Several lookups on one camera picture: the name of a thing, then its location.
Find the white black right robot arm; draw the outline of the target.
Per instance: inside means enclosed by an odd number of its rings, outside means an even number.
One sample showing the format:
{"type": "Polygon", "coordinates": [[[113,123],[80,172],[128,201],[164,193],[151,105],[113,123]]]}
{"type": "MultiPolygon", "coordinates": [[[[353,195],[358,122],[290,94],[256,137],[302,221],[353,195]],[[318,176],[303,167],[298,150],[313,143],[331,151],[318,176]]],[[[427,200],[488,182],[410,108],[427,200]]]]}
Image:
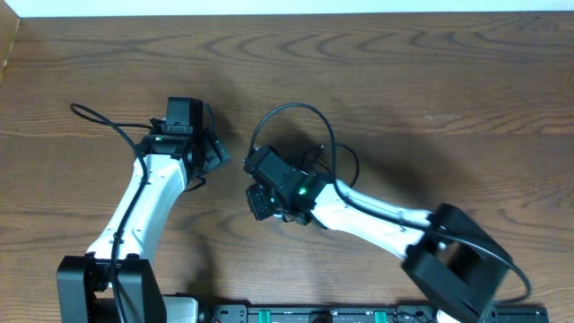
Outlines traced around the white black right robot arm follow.
{"type": "Polygon", "coordinates": [[[512,263],[510,255],[461,209],[409,209],[366,196],[325,173],[302,172],[278,186],[247,190],[258,221],[284,215],[370,242],[398,257],[401,267],[444,316],[477,322],[512,263]]]}

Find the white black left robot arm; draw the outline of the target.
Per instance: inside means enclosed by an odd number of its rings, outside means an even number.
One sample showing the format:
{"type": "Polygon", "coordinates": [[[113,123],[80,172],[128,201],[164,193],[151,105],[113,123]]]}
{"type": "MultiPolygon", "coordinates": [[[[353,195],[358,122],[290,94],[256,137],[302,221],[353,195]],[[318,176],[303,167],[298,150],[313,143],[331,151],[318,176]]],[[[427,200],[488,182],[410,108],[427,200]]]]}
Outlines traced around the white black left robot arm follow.
{"type": "Polygon", "coordinates": [[[202,322],[211,318],[196,298],[163,294],[152,263],[171,208],[229,154],[211,127],[163,126],[137,146],[126,193],[105,230],[82,256],[57,269],[64,322],[202,322]]]}

